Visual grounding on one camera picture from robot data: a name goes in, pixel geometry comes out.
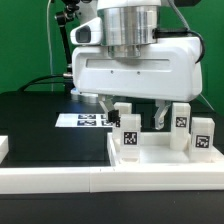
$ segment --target metal bracket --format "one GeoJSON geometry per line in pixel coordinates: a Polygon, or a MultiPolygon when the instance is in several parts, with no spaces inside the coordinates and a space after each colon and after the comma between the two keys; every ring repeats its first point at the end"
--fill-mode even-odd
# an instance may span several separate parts
{"type": "Polygon", "coordinates": [[[156,100],[156,107],[158,107],[158,110],[154,116],[155,129],[160,130],[164,127],[164,116],[166,115],[170,106],[170,101],[156,100]]]}
{"type": "Polygon", "coordinates": [[[109,122],[117,122],[120,120],[119,117],[119,111],[115,110],[114,104],[112,102],[113,97],[112,96],[105,96],[105,95],[99,95],[98,96],[99,103],[101,107],[103,108],[105,114],[106,114],[106,119],[109,122]]]}

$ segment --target robot end effector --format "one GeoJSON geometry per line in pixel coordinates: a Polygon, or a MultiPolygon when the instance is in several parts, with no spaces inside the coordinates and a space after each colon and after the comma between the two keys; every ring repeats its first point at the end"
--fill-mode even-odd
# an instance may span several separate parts
{"type": "Polygon", "coordinates": [[[155,128],[161,129],[170,101],[200,94],[204,45],[187,28],[157,29],[160,0],[141,4],[98,0],[98,17],[71,32],[74,44],[85,45],[73,53],[73,80],[79,92],[99,94],[112,122],[119,116],[107,95],[155,99],[155,128]]]}

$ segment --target green wall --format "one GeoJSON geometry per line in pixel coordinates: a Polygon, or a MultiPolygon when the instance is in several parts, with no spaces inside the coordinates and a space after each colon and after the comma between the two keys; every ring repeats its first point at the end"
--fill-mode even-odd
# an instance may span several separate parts
{"type": "MultiPolygon", "coordinates": [[[[54,73],[63,73],[66,62],[54,15],[63,10],[56,0],[51,5],[51,33],[54,73]]],[[[2,1],[0,3],[0,92],[17,90],[26,82],[50,74],[46,29],[48,0],[2,1]]],[[[202,61],[203,95],[224,114],[224,1],[202,0],[193,8],[181,11],[192,30],[202,34],[206,56],[202,61]]],[[[69,25],[71,30],[77,21],[69,25]]],[[[163,27],[181,27],[171,9],[161,10],[163,27]]]]}

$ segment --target black table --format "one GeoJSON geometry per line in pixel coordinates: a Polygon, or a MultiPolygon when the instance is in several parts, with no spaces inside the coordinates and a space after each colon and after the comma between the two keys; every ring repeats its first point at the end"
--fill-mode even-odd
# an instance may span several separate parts
{"type": "MultiPolygon", "coordinates": [[[[152,131],[153,102],[125,100],[142,115],[143,131],[152,131]]],[[[9,136],[10,147],[1,168],[110,166],[106,150],[110,128],[55,127],[59,113],[103,113],[99,105],[51,92],[4,93],[0,105],[0,134],[9,136]]],[[[214,145],[223,152],[224,118],[198,101],[191,107],[193,116],[214,119],[214,145]]],[[[169,126],[170,114],[163,131],[169,126]]],[[[223,223],[223,207],[224,191],[0,195],[0,220],[7,224],[223,223]]]]}

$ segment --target white platform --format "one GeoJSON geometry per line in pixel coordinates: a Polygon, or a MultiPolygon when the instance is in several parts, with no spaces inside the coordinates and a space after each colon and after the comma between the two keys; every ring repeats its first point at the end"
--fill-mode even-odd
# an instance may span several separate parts
{"type": "MultiPolygon", "coordinates": [[[[3,160],[8,149],[7,137],[0,139],[0,159],[3,160]]],[[[111,156],[113,149],[108,149],[111,156]]],[[[151,152],[144,148],[141,156],[151,152]]],[[[130,166],[3,168],[0,169],[0,194],[224,190],[224,160],[217,150],[214,149],[217,159],[212,163],[190,163],[186,154],[177,153],[179,162],[174,162],[171,155],[162,159],[154,154],[151,159],[142,160],[142,164],[130,166]]]]}
{"type": "MultiPolygon", "coordinates": [[[[112,139],[112,134],[108,134],[108,153],[112,166],[146,166],[151,164],[188,164],[192,165],[195,162],[191,161],[189,150],[179,151],[170,149],[170,133],[141,133],[140,161],[134,163],[121,163],[119,156],[119,143],[112,139]]],[[[221,163],[224,165],[224,155],[215,147],[211,150],[211,163],[221,163]]]]}

